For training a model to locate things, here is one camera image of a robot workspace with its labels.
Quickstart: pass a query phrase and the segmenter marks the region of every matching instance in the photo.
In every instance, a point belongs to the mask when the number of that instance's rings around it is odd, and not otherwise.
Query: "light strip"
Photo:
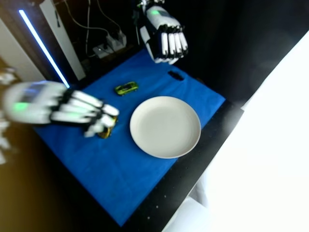
[[[44,52],[44,54],[46,55],[47,59],[49,60],[49,62],[51,63],[51,65],[54,67],[56,73],[59,75],[60,79],[62,80],[62,82],[65,84],[65,86],[67,88],[69,88],[69,84],[67,82],[67,80],[64,78],[64,76],[62,75],[60,69],[58,68],[58,66],[56,65],[56,63],[54,62],[54,59],[52,58],[52,56],[49,54],[49,52],[47,51],[45,45],[43,44],[42,40],[40,39],[39,35],[37,34],[37,32],[35,31],[33,25],[31,24],[31,22],[29,21],[27,15],[25,14],[24,10],[19,10],[20,15],[22,16],[25,24],[27,25],[27,27],[29,28],[29,30],[31,31],[33,37],[35,38],[35,40],[38,42],[40,48],[42,49],[42,51]]]

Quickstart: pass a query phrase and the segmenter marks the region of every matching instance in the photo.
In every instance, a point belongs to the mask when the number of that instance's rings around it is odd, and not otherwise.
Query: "green toy car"
[[[138,88],[139,88],[138,84],[135,81],[131,81],[131,82],[128,82],[128,83],[126,83],[122,86],[117,86],[115,88],[115,92],[118,95],[123,96],[127,93],[136,91]]]

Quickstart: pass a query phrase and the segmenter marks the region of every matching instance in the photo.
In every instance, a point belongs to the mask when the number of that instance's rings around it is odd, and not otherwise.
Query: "white robotic hand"
[[[84,128],[85,137],[115,125],[119,111],[81,91],[51,81],[13,85],[4,95],[3,106],[11,120],[31,123],[69,123]]]
[[[140,35],[155,63],[173,64],[188,53],[188,44],[178,20],[157,3],[164,1],[142,0],[147,20],[140,29]]]

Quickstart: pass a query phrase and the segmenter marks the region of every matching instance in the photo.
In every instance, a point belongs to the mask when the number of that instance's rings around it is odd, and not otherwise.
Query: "plate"
[[[147,154],[172,159],[190,152],[201,135],[199,118],[190,105],[174,97],[155,97],[133,112],[130,131]]]

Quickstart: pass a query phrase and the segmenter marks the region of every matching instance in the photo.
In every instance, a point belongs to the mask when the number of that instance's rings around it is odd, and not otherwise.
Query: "blue cloth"
[[[184,80],[172,78],[170,70]],[[115,86],[130,81],[138,83],[138,91],[122,97],[115,94]],[[35,130],[120,226],[177,160],[158,159],[138,148],[129,129],[134,109],[149,98],[173,96],[192,106],[204,127],[224,102],[222,96],[178,68],[153,63],[146,51],[137,53],[84,92],[106,99],[120,110],[119,122],[110,138],[84,138],[80,128],[62,125]]]

